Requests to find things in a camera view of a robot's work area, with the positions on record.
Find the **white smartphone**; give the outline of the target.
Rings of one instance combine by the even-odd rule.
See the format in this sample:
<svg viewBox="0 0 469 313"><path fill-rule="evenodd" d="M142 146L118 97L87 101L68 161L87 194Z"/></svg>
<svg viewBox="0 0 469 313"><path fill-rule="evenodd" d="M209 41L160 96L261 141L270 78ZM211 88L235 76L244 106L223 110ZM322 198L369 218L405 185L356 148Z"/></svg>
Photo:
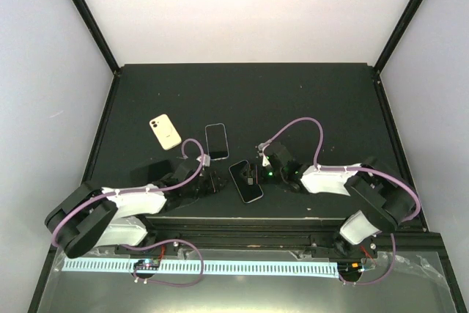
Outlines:
<svg viewBox="0 0 469 313"><path fill-rule="evenodd" d="M264 195L260 185L249 185L246 182L246 177L240 174L241 168L249 163L247 160L239 161L229 167L229 173L232 177L237 192L240 195L241 200L245 204L250 204L261 199Z"/></svg>

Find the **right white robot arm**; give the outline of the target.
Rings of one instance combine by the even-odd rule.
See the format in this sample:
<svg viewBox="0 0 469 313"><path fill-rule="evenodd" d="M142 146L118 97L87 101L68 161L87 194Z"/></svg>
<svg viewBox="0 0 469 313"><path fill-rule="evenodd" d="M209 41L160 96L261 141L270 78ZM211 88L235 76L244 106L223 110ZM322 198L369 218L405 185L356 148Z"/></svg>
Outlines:
<svg viewBox="0 0 469 313"><path fill-rule="evenodd" d="M261 163L241 161L229 167L244 203L261 199L262 185L277 184L299 194L345 196L355 205L355 211L325 242L325 248L339 258L351 257L374 235L394 232L421 209L416 192L401 179L380 171L376 158L349 166L307 164L278 142L263 146L260 155Z"/></svg>

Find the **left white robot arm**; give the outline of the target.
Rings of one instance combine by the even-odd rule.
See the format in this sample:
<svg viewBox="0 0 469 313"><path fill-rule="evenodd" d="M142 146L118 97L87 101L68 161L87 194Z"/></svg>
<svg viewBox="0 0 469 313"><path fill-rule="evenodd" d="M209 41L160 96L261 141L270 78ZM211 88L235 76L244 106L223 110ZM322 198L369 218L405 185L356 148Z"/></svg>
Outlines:
<svg viewBox="0 0 469 313"><path fill-rule="evenodd" d="M52 243L71 259L94 247L133 246L142 254L158 242L145 217L186 207L222 191L227 179L209 162L185 159L178 167L163 160L130 173L130 187L82 183L45 218Z"/></svg>

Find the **beige cased phone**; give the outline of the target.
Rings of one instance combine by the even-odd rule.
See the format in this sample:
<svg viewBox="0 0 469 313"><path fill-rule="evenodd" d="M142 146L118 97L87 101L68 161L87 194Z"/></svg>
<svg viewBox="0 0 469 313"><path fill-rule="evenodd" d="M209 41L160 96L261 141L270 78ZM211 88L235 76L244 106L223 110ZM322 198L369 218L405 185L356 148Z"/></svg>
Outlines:
<svg viewBox="0 0 469 313"><path fill-rule="evenodd" d="M179 133L167 114L152 118L149 126L164 150L170 150L182 143Z"/></svg>

